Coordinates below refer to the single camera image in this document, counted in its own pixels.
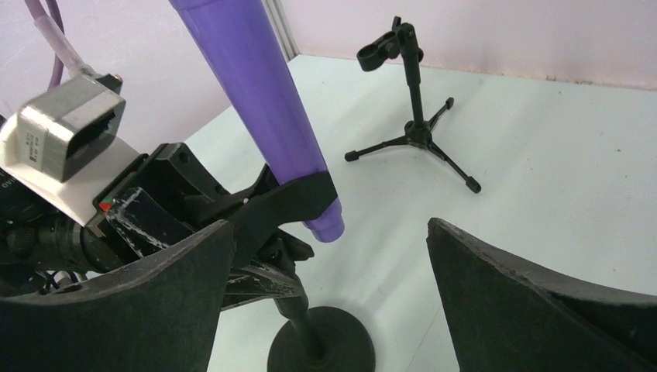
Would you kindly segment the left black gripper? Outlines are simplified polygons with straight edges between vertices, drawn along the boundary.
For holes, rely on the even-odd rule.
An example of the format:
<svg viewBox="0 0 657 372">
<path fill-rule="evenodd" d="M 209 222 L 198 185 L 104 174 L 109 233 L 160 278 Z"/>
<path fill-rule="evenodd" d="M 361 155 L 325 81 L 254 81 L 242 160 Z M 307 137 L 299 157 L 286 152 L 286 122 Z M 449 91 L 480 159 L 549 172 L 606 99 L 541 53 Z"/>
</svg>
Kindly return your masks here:
<svg viewBox="0 0 657 372">
<path fill-rule="evenodd" d="M 185 143 L 140 156 L 98 197 L 100 215 L 84 234 L 92 268 L 106 273 L 188 238 L 216 214 L 225 194 Z M 231 269 L 221 310 L 301 292 L 295 276 L 256 261 Z"/>
</svg>

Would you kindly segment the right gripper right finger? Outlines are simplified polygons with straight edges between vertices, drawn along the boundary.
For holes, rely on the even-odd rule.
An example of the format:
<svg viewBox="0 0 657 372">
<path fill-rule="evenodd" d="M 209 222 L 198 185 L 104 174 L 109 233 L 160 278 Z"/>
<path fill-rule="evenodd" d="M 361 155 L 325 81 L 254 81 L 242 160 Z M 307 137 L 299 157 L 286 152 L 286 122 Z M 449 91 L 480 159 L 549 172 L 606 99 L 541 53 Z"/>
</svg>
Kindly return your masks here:
<svg viewBox="0 0 657 372">
<path fill-rule="evenodd" d="M 656 298 L 590 283 L 439 218 L 428 254 L 462 371 L 654 371 Z"/>
</svg>

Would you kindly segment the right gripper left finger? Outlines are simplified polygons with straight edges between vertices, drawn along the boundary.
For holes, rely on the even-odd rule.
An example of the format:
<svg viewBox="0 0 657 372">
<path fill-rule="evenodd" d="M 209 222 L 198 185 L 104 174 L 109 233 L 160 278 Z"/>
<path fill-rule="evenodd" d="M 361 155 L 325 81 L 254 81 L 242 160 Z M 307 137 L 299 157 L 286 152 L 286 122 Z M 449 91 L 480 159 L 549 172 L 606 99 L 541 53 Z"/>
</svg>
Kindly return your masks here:
<svg viewBox="0 0 657 372">
<path fill-rule="evenodd" d="M 51 294 L 1 301 L 3 371 L 205 371 L 233 254 L 219 221 Z"/>
</svg>

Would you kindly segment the round base mic stand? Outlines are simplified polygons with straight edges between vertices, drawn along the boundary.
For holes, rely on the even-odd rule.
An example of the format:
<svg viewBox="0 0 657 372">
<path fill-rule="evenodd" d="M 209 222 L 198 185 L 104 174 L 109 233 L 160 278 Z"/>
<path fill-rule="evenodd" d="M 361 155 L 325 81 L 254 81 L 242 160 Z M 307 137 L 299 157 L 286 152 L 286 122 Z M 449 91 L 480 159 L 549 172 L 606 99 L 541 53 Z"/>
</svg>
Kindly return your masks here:
<svg viewBox="0 0 657 372">
<path fill-rule="evenodd" d="M 296 263 L 315 253 L 281 226 L 316 219 L 336 200 L 328 171 L 279 184 L 269 167 L 264 167 L 252 186 L 235 194 L 226 191 L 218 201 L 218 211 L 203 227 L 219 219 L 232 224 L 236 238 L 232 269 L 259 261 L 301 282 Z M 273 339 L 268 371 L 375 370 L 373 341 L 357 317 L 332 306 L 311 307 L 303 284 L 299 296 L 273 301 L 287 321 Z"/>
</svg>

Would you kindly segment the purple microphone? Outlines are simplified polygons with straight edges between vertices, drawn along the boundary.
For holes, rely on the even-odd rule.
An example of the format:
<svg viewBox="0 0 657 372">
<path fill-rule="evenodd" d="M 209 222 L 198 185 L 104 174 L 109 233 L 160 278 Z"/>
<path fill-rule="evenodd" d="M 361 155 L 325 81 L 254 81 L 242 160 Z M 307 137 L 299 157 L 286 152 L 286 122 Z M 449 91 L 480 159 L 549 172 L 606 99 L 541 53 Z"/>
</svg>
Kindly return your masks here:
<svg viewBox="0 0 657 372">
<path fill-rule="evenodd" d="M 326 171 L 320 146 L 260 1 L 173 1 L 280 183 Z"/>
</svg>

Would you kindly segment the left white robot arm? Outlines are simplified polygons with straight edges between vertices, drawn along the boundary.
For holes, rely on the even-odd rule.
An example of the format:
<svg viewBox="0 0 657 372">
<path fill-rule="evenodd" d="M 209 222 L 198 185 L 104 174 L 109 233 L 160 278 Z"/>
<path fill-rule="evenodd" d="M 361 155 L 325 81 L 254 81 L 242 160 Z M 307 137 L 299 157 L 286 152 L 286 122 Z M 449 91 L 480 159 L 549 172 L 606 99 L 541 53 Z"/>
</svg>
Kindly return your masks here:
<svg viewBox="0 0 657 372">
<path fill-rule="evenodd" d="M 163 144 L 138 157 L 95 199 L 95 217 L 85 227 L 28 188 L 12 185 L 2 202 L 8 219 L 4 256 L 38 271 L 108 273 L 225 221 L 236 249 L 222 307 L 271 298 L 291 317 L 308 307 L 295 264 L 314 253 L 281 226 L 313 216 L 314 192 L 331 187 L 327 173 L 279 184 L 265 167 L 253 185 L 232 193 L 187 145 Z"/>
</svg>

